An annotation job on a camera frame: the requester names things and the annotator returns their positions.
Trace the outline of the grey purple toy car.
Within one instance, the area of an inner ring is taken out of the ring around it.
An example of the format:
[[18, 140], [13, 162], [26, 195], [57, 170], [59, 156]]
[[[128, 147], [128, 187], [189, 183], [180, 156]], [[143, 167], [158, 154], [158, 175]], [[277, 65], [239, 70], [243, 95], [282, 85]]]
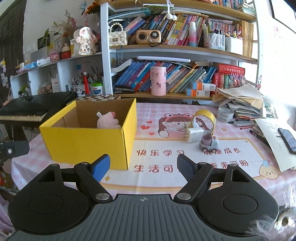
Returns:
[[201, 137], [200, 147], [203, 153], [216, 153], [219, 147], [219, 140], [212, 134], [206, 134]]

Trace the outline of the white charger plug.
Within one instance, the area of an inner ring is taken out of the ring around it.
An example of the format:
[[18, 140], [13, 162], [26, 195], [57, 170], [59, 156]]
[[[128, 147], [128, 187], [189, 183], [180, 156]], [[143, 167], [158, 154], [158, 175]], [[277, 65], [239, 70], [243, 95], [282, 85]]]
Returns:
[[187, 128], [185, 133], [185, 140], [188, 143], [195, 143], [201, 141], [204, 130], [201, 127]]

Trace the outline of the small white charger adapter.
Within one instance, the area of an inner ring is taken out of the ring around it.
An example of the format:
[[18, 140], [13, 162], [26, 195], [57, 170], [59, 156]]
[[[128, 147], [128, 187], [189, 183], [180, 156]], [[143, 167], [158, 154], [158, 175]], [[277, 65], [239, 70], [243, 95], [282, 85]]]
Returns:
[[196, 122], [195, 120], [192, 120], [190, 122], [184, 123], [184, 127], [185, 128], [199, 128], [200, 126], [199, 126], [198, 122]]

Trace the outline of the pink plush pig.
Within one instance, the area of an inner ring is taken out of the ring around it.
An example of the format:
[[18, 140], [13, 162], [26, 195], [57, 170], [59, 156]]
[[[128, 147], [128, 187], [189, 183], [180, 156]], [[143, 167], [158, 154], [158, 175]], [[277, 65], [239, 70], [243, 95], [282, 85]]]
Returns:
[[108, 112], [106, 114], [102, 114], [101, 112], [97, 112], [97, 128], [99, 129], [121, 129], [121, 125], [119, 124], [118, 119], [116, 118], [115, 112]]

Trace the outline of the yellow cardboard box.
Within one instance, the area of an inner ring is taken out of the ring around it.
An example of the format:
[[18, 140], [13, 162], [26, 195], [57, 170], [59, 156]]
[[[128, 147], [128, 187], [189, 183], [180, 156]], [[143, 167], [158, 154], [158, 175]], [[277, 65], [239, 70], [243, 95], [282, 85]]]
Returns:
[[[97, 128], [97, 113], [110, 113], [120, 128]], [[137, 102], [133, 98], [74, 101], [41, 124], [40, 131], [53, 161], [92, 163], [108, 154], [111, 169], [127, 170], [137, 132]]]

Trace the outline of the clear tape roll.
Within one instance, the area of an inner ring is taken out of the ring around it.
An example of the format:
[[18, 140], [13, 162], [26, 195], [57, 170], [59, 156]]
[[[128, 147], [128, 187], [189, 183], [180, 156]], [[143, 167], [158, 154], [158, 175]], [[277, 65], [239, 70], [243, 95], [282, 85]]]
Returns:
[[229, 108], [218, 108], [217, 119], [224, 123], [229, 123], [233, 120], [234, 111]]

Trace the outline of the wooden chessboard box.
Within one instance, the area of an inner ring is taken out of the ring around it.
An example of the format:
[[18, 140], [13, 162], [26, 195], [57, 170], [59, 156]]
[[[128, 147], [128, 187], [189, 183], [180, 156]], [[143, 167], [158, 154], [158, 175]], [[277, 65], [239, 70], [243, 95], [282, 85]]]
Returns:
[[91, 102], [100, 102], [100, 101], [108, 101], [108, 100], [116, 100], [121, 99], [121, 96], [119, 95], [90, 95], [90, 96], [81, 96], [77, 97], [76, 99], [72, 100], [71, 102], [68, 102], [66, 105], [69, 105], [70, 103], [74, 101], [91, 101]]

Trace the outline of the white cream jar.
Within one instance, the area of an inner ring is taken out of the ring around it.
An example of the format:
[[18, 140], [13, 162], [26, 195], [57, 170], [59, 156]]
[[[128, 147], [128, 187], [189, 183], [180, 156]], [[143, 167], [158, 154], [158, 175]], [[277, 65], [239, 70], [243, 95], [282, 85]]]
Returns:
[[101, 82], [95, 82], [91, 85], [91, 90], [94, 95], [102, 95], [103, 94], [103, 85]]

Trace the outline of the stack of papers and books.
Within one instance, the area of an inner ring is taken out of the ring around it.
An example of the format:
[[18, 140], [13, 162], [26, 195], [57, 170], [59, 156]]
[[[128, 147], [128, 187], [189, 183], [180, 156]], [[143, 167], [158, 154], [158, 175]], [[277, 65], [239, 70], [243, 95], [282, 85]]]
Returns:
[[271, 101], [251, 84], [230, 89], [217, 88], [212, 101], [228, 107], [239, 119], [276, 118]]

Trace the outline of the upper orange blue box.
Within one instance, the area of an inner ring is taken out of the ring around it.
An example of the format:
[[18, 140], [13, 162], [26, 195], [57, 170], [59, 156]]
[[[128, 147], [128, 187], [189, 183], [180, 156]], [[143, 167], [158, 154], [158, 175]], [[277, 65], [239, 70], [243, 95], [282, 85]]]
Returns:
[[216, 85], [211, 83], [193, 82], [191, 84], [193, 90], [216, 91]]

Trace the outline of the row of leaning books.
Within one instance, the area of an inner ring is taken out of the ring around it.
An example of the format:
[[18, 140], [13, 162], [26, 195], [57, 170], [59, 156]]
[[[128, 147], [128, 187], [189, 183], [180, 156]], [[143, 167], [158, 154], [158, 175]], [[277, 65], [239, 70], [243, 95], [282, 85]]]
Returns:
[[135, 61], [128, 59], [113, 69], [120, 76], [113, 84], [113, 92], [127, 94], [151, 91], [151, 67], [166, 68], [166, 92], [183, 93], [193, 82], [214, 83], [217, 70], [209, 61], [197, 61], [194, 65], [172, 61]]

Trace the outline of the pink cylindrical container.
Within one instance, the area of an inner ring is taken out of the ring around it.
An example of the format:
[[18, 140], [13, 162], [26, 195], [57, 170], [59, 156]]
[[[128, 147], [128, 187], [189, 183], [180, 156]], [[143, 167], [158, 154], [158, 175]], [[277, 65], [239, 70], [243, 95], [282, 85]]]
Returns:
[[151, 67], [151, 94], [153, 96], [166, 95], [166, 68], [153, 66]]

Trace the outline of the red dictionary book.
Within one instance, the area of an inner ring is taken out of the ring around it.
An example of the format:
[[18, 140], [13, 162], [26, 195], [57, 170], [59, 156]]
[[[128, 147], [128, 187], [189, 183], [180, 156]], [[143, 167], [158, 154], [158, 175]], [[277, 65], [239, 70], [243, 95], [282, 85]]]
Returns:
[[213, 67], [216, 68], [218, 73], [223, 73], [223, 74], [237, 73], [241, 75], [245, 74], [245, 69], [239, 66], [213, 62]]

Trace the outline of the floral plush doll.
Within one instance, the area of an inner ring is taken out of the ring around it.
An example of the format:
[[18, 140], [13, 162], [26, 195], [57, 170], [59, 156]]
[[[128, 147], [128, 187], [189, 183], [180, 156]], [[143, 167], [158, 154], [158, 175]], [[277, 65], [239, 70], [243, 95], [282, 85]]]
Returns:
[[82, 27], [73, 34], [74, 40], [79, 45], [78, 54], [80, 56], [89, 56], [96, 53], [95, 44], [97, 38], [90, 27]]

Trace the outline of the white quilted handbag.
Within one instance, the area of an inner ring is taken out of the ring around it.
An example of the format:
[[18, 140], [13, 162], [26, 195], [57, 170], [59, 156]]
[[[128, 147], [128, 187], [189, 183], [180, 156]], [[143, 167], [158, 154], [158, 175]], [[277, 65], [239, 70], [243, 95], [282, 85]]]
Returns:
[[128, 44], [127, 32], [121, 23], [114, 22], [109, 26], [109, 45], [125, 46]]

